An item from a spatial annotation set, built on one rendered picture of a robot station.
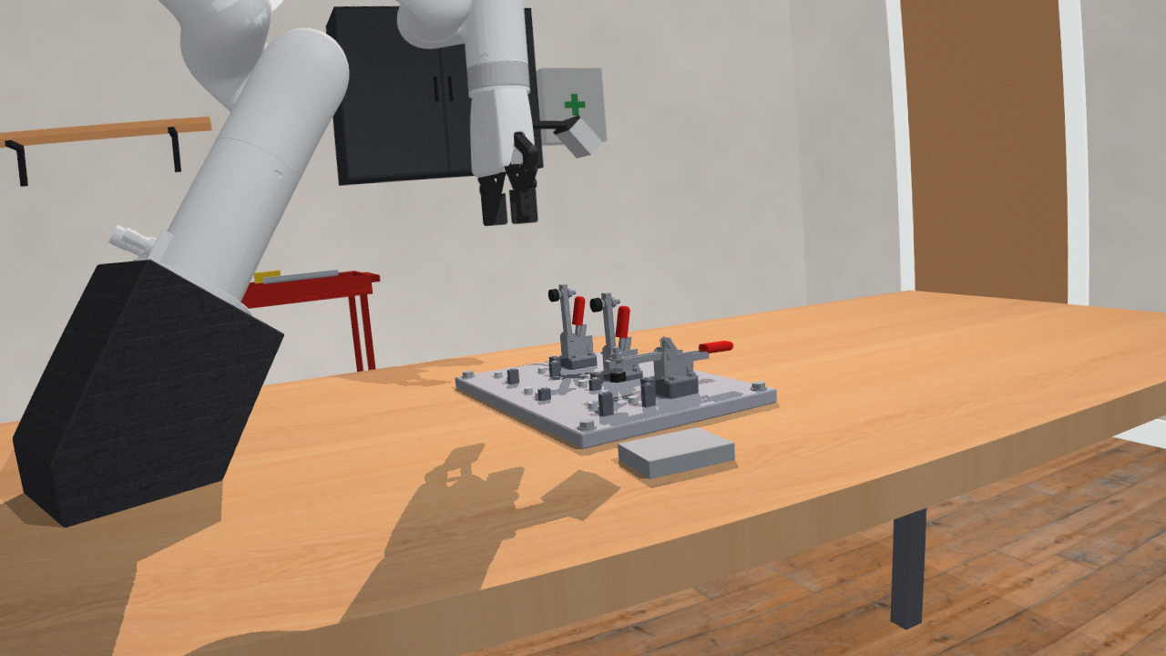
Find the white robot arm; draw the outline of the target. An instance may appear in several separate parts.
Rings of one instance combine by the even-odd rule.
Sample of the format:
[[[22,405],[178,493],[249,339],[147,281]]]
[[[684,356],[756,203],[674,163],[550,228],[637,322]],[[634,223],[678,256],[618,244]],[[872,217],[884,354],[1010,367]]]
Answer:
[[[346,55],[311,28],[266,43],[271,0],[159,2],[178,19],[189,72],[230,115],[169,230],[155,240],[118,225],[108,242],[251,315],[241,299],[344,99]],[[524,0],[396,3],[396,29],[410,45],[464,43],[469,91],[531,87]]]

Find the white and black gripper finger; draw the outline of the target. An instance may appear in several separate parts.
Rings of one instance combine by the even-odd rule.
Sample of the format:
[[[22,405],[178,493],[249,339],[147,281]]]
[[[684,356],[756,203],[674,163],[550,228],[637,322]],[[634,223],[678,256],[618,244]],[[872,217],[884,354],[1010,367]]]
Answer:
[[[538,147],[522,132],[514,132],[514,147],[522,153],[522,165],[506,165],[511,181],[511,220],[513,224],[538,221]],[[519,174],[519,175],[517,175]]]
[[[485,227],[507,224],[506,192],[501,192],[506,172],[478,178],[482,193],[482,213]],[[482,182],[480,182],[482,181]]]

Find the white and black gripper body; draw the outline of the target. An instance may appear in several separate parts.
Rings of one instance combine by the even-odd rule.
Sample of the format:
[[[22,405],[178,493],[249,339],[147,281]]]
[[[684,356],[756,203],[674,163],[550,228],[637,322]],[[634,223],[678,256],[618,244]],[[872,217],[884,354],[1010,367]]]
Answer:
[[[498,174],[506,165],[522,165],[522,153],[514,147],[514,132],[522,132],[532,144],[536,144],[527,93],[531,93],[531,87],[526,86],[469,91],[469,98],[472,98],[471,165],[472,174],[478,178]]]

